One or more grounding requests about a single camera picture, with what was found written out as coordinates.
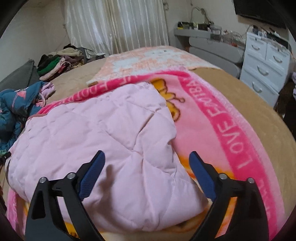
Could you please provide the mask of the white striped curtain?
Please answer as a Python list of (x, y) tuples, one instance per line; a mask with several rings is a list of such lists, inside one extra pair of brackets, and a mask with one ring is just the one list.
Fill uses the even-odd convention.
[(162, 1), (65, 1), (70, 42), (93, 54), (168, 45)]

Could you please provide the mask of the grey curved shelf unit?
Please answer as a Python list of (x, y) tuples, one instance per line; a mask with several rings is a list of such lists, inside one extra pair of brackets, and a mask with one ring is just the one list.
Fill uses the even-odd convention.
[(178, 48), (196, 55), (239, 78), (244, 50), (233, 45), (211, 39), (210, 32), (192, 29), (174, 29)]

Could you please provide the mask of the grey headboard cushion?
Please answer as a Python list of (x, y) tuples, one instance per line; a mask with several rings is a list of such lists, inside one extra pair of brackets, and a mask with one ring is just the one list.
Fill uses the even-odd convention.
[(30, 59), (1, 81), (0, 91), (23, 89), (39, 82), (39, 78), (35, 62)]

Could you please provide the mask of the blue floral comforter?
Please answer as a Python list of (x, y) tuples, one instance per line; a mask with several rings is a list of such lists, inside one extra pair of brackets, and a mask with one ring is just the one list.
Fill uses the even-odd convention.
[(40, 111), (54, 92), (54, 84), (43, 81), (24, 89), (1, 91), (1, 156), (12, 147), (27, 119)]

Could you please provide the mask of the white drawer cabinet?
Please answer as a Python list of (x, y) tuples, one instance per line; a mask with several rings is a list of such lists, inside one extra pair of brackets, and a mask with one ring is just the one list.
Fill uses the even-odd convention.
[(271, 107), (293, 71), (291, 52), (271, 39), (246, 33), (246, 45), (240, 80)]

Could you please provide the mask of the pile of folded clothes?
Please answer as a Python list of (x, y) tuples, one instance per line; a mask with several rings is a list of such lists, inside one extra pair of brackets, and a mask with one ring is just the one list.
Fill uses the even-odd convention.
[(105, 57), (105, 53), (95, 53), (90, 49), (68, 44), (62, 50), (43, 54), (37, 65), (37, 73), (41, 81), (49, 82), (64, 73)]

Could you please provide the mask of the pink quilted jacket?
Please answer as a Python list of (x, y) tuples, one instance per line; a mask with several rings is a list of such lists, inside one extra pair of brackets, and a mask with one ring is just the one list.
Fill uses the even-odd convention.
[(83, 201), (97, 229), (162, 230), (208, 204), (171, 145), (176, 134), (157, 90), (146, 82), (127, 84), (29, 119), (11, 147), (6, 178), (29, 202), (40, 178), (63, 178), (102, 151), (104, 168)]

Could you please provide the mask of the peach kitty blanket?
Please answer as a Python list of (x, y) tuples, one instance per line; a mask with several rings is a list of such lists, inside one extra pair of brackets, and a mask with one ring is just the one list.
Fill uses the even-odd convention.
[(91, 86), (100, 81), (142, 75), (151, 71), (155, 72), (175, 67), (184, 67), (188, 70), (197, 68), (219, 69), (210, 62), (176, 47), (144, 47), (110, 55), (106, 58), (99, 72), (86, 84)]

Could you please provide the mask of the black flat television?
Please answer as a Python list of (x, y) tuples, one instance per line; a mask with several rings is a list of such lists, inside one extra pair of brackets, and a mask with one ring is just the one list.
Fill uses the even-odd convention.
[(287, 28), (281, 16), (268, 1), (233, 0), (232, 2), (236, 15), (256, 20), (277, 28)]

